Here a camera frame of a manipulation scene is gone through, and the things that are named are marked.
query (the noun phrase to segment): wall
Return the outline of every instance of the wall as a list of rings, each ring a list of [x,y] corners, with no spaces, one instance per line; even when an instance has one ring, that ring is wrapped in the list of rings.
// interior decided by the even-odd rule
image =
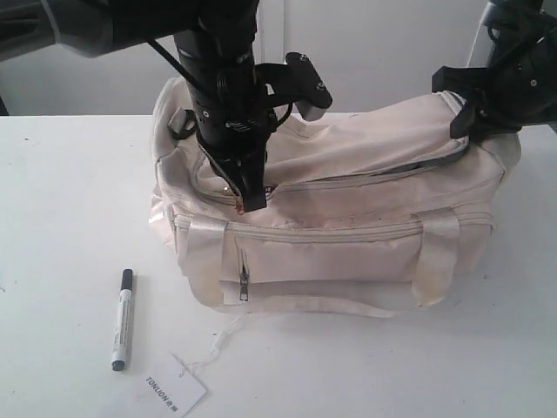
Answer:
[[[463,65],[486,0],[264,0],[262,46],[310,56],[336,111],[365,111],[429,91]],[[166,46],[173,49],[170,39]],[[149,113],[174,70],[147,46],[90,60],[51,47],[0,64],[11,114]]]

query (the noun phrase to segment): white table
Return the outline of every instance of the white table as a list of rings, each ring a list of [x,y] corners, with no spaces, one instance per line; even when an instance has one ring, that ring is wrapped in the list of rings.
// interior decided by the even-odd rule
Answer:
[[[162,354],[203,359],[230,321],[194,301],[147,226],[149,131],[146,116],[0,119],[3,418],[97,418]],[[557,416],[557,135],[522,138],[500,228],[445,301],[393,320],[250,320],[200,375],[210,393],[189,416]],[[116,374],[126,267],[136,327],[131,370]]]

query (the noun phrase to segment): bag strap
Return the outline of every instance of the bag strap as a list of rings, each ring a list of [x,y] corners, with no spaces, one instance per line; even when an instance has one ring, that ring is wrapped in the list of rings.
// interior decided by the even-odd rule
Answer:
[[[413,292],[419,306],[426,307],[442,300],[450,287],[458,255],[460,225],[453,211],[427,212],[419,218],[424,232]],[[177,237],[178,264],[190,281],[193,295],[207,307],[228,314],[314,312],[374,318],[390,318],[396,314],[366,303],[324,296],[273,296],[226,305],[219,281],[225,230],[226,221],[197,215],[191,221],[187,237]]]

